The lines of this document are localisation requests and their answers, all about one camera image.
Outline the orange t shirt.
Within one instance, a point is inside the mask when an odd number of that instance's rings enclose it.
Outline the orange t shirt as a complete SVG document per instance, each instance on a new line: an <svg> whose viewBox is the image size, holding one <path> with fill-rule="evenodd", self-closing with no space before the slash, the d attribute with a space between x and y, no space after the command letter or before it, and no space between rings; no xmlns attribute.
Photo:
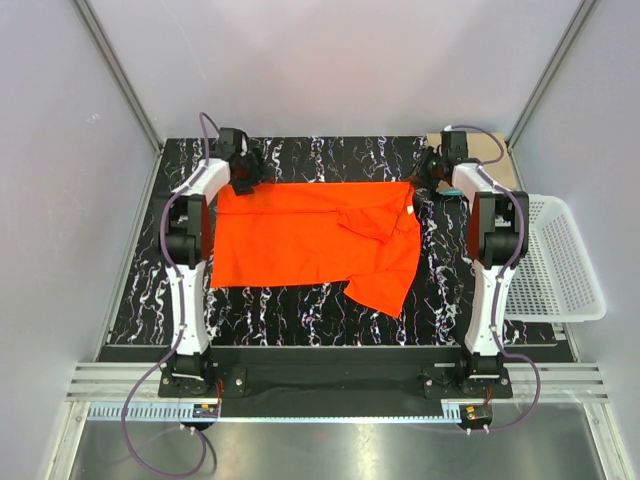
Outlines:
<svg viewBox="0 0 640 480"><path fill-rule="evenodd" d="M353 301L401 314L421 227L408 182L275 183L217 195L211 287L343 282Z"/></svg>

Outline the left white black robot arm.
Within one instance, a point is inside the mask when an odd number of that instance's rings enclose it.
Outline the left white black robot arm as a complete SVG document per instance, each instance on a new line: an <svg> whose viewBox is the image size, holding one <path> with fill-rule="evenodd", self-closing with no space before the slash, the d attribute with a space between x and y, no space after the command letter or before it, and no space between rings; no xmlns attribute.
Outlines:
<svg viewBox="0 0 640 480"><path fill-rule="evenodd" d="M236 195L252 194L266 180L261 152L250 147L248 135L223 127L214 144L205 145L205 158L175 187L158 213L158 249L168 276L173 337L161 364L196 396L215 386L205 328L204 274L213 241L209 207L229 186Z"/></svg>

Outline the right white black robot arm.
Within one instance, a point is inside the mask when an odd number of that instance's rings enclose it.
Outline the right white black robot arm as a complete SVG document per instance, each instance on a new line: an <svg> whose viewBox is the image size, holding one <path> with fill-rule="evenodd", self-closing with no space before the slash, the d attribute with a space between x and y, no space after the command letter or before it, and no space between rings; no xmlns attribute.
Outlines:
<svg viewBox="0 0 640 480"><path fill-rule="evenodd" d="M498 147L497 157L471 157L469 131L487 135ZM470 125L447 126L440 132L440 145L427 148L409 175L412 186L430 192L447 183L463 194L470 209L466 245L475 287L462 359L453 374L457 390L470 397L499 376L507 358L503 325L508 290L528 251L528 194L501 185L487 170L504 154L504 146L491 132Z"/></svg>

